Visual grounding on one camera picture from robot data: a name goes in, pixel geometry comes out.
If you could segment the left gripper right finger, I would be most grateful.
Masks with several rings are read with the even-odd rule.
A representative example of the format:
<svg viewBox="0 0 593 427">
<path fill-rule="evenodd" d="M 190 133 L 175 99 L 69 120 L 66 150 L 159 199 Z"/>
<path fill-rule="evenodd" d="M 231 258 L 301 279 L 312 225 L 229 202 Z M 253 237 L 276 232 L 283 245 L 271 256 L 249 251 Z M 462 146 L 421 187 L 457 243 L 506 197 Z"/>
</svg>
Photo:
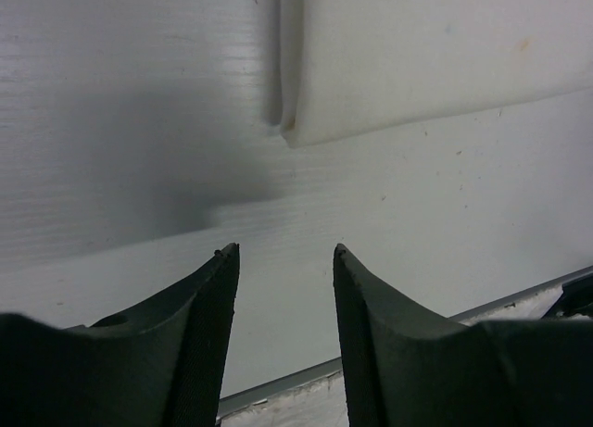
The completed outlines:
<svg viewBox="0 0 593 427">
<path fill-rule="evenodd" d="M 400 293 L 343 245 L 334 297 L 353 426 L 592 422 L 592 319 L 543 319 L 550 306 L 533 320 L 467 326 Z"/>
</svg>

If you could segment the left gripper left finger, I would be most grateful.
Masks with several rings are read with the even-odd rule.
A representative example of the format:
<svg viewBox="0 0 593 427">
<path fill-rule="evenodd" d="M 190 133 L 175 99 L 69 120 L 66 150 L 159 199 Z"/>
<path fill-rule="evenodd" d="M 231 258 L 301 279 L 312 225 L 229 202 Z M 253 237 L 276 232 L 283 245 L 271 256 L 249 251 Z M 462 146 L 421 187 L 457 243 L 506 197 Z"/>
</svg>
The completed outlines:
<svg viewBox="0 0 593 427">
<path fill-rule="evenodd" d="M 212 426 L 240 272 L 239 247 L 93 325 L 1 317 L 5 426 Z"/>
</svg>

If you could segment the cream white t shirt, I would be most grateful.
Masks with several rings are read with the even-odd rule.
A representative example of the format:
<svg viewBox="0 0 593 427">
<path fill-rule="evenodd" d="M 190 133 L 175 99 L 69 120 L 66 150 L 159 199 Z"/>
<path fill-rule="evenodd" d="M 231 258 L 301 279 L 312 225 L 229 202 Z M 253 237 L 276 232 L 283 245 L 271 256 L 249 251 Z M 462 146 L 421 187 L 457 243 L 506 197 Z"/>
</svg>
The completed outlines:
<svg viewBox="0 0 593 427">
<path fill-rule="evenodd" d="M 322 144 L 592 85 L 592 0 L 279 0 L 281 133 Z"/>
</svg>

